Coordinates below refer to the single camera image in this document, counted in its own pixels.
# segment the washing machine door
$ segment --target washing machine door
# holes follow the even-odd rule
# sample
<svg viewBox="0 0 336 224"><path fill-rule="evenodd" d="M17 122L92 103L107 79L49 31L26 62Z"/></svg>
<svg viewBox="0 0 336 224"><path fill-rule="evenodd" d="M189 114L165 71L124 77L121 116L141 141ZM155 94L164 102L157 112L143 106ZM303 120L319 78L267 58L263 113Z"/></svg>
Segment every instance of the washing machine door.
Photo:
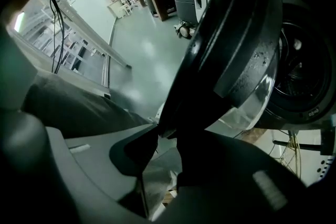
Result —
<svg viewBox="0 0 336 224"><path fill-rule="evenodd" d="M253 127L274 87L281 23L282 0L210 0L163 108L162 135L219 118Z"/></svg>

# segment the green floor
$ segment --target green floor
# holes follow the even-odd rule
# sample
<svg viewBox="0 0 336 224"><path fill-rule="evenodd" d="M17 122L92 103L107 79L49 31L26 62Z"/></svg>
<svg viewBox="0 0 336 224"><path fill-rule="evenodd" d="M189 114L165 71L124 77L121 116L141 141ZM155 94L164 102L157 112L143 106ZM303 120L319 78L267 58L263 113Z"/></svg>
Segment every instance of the green floor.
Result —
<svg viewBox="0 0 336 224"><path fill-rule="evenodd" d="M156 115L190 42L176 35L178 23L177 16L162 22L148 8L134 8L130 16L117 20L112 48L132 66L127 69L111 61L111 99L119 106L145 118ZM221 122L210 130L228 136L238 133Z"/></svg>

